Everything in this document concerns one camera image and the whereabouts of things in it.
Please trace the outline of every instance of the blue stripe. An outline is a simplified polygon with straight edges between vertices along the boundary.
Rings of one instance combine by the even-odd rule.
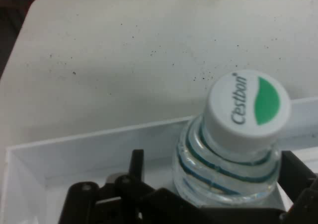
[[[243,182],[250,182],[250,183],[262,183],[266,180],[268,180],[275,172],[276,169],[278,168],[278,161],[275,162],[275,166],[272,169],[272,171],[270,171],[268,174],[261,176],[261,177],[245,177],[245,176],[239,176],[237,174],[231,173],[207,160],[205,160],[203,157],[201,157],[191,146],[191,143],[189,141],[189,134],[186,134],[186,147],[189,149],[191,155],[196,158],[198,161],[200,161],[201,163],[203,163],[205,166],[207,166],[208,168],[214,169],[216,170],[218,173],[221,173],[225,176],[231,177],[231,178],[235,178],[237,180],[243,181]]]
[[[181,168],[183,169],[183,171],[191,176],[193,176],[194,178],[200,180],[201,182],[204,182],[206,184],[208,184],[210,187],[213,187],[213,188],[216,188],[220,191],[222,191],[224,194],[227,194],[227,195],[238,195],[239,193],[236,192],[236,191],[233,191],[231,189],[228,189],[226,187],[223,187],[217,183],[214,183],[212,182],[211,180],[205,178],[205,177],[202,177],[201,175],[197,174],[196,172],[192,171],[190,168],[188,168],[182,161],[181,159],[181,156],[179,154],[179,149],[177,147],[177,155],[178,155],[178,160],[179,160],[179,164],[181,166]]]

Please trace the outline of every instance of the bottle neck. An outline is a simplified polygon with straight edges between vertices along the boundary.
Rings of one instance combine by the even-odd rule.
[[[204,125],[204,118],[201,120],[199,134],[201,135],[202,142],[205,142],[211,152],[217,156],[238,163],[258,163],[266,161],[271,154],[273,145],[270,145],[262,150],[253,152],[233,152],[226,149],[222,144],[213,140],[213,131],[209,131]]]

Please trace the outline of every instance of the cestbon logo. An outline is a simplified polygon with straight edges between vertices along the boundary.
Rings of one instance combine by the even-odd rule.
[[[246,122],[246,101],[247,99],[247,79],[232,74],[236,79],[235,91],[232,93],[234,99],[234,108],[231,113],[231,120],[243,125]],[[258,77],[258,92],[254,102],[254,116],[257,125],[263,125],[271,121],[278,113],[280,106],[279,95],[274,86],[262,77]]]

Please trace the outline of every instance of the green leaf logo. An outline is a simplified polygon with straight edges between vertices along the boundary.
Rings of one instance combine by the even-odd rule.
[[[265,79],[258,77],[259,90],[254,104],[257,124],[271,121],[279,110],[280,100],[276,89]]]

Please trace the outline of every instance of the plastic bottle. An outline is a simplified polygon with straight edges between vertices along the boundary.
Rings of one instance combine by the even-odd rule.
[[[279,176],[275,142],[290,109],[284,87],[266,74],[242,70],[219,79],[179,138],[173,179],[180,196],[197,206],[266,198]]]

